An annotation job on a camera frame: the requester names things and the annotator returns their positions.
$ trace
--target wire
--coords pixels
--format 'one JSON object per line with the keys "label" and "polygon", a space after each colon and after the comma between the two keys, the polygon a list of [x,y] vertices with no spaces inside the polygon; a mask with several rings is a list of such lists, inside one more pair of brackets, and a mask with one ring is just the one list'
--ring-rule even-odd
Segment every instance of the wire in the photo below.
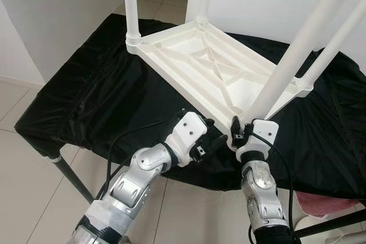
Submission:
{"label": "wire", "polygon": [[254,244],[253,239],[252,239],[252,225],[249,226],[248,238],[249,238],[250,244]]}
{"label": "wire", "polygon": [[153,123],[151,123],[151,124],[148,124],[148,125],[144,125],[144,126],[141,126],[141,127],[139,127],[139,128],[136,128],[136,129],[134,129],[134,130],[131,130],[131,131],[128,131],[128,132],[125,132],[125,133],[121,133],[121,134],[119,134],[118,136],[116,136],[114,139],[113,139],[113,141],[112,141],[112,143],[111,143],[111,145],[110,145],[110,147],[109,147],[109,150],[108,150],[108,154],[107,154],[107,161],[108,161],[108,163],[107,163],[107,176],[106,176],[106,180],[105,180],[105,182],[104,182],[104,184],[103,184],[103,192],[101,193],[101,191],[99,191],[99,193],[97,194],[97,199],[99,199],[99,198],[101,198],[101,197],[103,197],[107,192],[108,192],[108,189],[109,189],[109,183],[110,183],[110,179],[113,177],[113,176],[115,176],[116,175],[116,173],[122,168],[122,166],[127,162],[127,159],[125,160],[125,161],[123,161],[123,163],[122,164],[120,164],[120,166],[117,168],[117,170],[116,171],[114,171],[114,173],[111,175],[110,174],[110,172],[111,172],[111,169],[112,169],[112,161],[111,161],[111,159],[110,159],[110,157],[111,157],[111,154],[112,154],[112,149],[113,149],[113,147],[116,145],[116,143],[117,143],[117,141],[118,140],[120,140],[120,138],[121,137],[124,137],[124,136],[126,136],[126,135],[128,135],[128,134],[131,134],[131,133],[134,133],[135,131],[139,131],[139,130],[142,130],[142,129],[145,129],[145,128],[148,128],[148,127],[152,127],[152,126],[156,126],[156,125],[159,125],[159,124],[162,124],[162,123],[164,123],[164,121],[158,121],[158,122],[153,122]]}
{"label": "wire", "polygon": [[288,176],[288,181],[290,184],[290,192],[289,192],[289,199],[288,199],[288,223],[290,226],[290,230],[291,232],[293,231],[293,222],[292,222],[292,203],[293,203],[293,181],[292,181],[292,176],[291,176],[291,171],[290,171],[290,165],[287,162],[286,158],[284,157],[284,155],[276,148],[274,147],[269,141],[267,141],[266,139],[264,139],[263,137],[257,135],[256,133],[251,133],[252,136],[258,138],[260,141],[266,143],[271,149],[273,149],[274,151],[277,152],[277,154],[279,154],[279,156],[281,157],[281,159],[283,160],[283,162],[285,163],[285,167],[286,167],[286,171],[287,171],[287,176]]}

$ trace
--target pink cloth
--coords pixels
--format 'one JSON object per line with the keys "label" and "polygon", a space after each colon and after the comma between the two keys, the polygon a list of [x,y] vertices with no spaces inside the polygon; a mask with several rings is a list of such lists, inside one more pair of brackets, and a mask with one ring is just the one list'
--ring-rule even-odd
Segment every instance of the pink cloth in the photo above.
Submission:
{"label": "pink cloth", "polygon": [[314,217],[323,217],[327,214],[336,213],[358,203],[358,200],[355,199],[324,197],[301,191],[296,191],[296,196],[303,212]]}

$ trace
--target baseboard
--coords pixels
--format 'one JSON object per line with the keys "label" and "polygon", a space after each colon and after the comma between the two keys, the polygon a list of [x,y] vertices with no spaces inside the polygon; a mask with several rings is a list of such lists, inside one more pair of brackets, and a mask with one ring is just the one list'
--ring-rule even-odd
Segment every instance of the baseboard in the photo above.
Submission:
{"label": "baseboard", "polygon": [[15,84],[15,85],[20,85],[20,86],[25,86],[25,87],[28,87],[31,89],[37,89],[37,90],[42,89],[43,86],[45,85],[44,83],[35,83],[35,82],[25,81],[25,80],[13,78],[13,77],[6,77],[4,75],[0,75],[0,81],[4,81],[4,82],[10,83],[10,84]]}

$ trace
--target table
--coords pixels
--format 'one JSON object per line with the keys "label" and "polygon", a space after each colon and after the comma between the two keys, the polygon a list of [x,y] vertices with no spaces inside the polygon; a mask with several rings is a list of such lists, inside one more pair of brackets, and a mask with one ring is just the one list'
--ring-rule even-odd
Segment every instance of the table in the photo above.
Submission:
{"label": "table", "polygon": [[[139,24],[142,35],[174,26],[143,19]],[[106,157],[112,140],[121,133],[166,121],[182,108],[197,111],[140,57],[126,51],[125,32],[125,17],[109,15],[38,93],[15,127],[89,202],[92,195],[59,153],[64,144]],[[288,47],[262,38],[231,36],[273,63]],[[296,76],[318,55],[311,52]],[[280,126],[275,146],[290,163],[295,190],[365,203],[365,91],[365,75],[339,53],[306,98],[294,99],[272,118]],[[165,123],[128,134],[117,142],[112,161],[122,163],[167,134]],[[275,152],[270,152],[268,163],[278,187],[288,189],[284,164]],[[175,167],[163,176],[208,189],[233,190],[240,188],[240,170],[234,153],[223,148],[199,165]]]}

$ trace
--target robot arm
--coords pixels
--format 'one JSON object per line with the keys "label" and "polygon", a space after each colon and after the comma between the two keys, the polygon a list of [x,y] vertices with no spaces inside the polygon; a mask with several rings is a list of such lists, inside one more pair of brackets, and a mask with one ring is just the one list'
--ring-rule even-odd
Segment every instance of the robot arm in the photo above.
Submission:
{"label": "robot arm", "polygon": [[291,244],[298,243],[285,219],[281,202],[276,195],[276,183],[265,162],[270,147],[252,133],[273,144],[278,124],[255,119],[246,125],[243,134],[234,117],[233,145],[237,146],[236,158],[243,164],[241,188],[244,192],[250,224],[256,243]]}
{"label": "robot arm", "polygon": [[129,170],[121,174],[102,200],[95,200],[79,222],[68,244],[118,244],[150,192],[150,183],[175,165],[192,161],[197,140],[208,125],[196,113],[186,113],[166,140],[132,156]]}

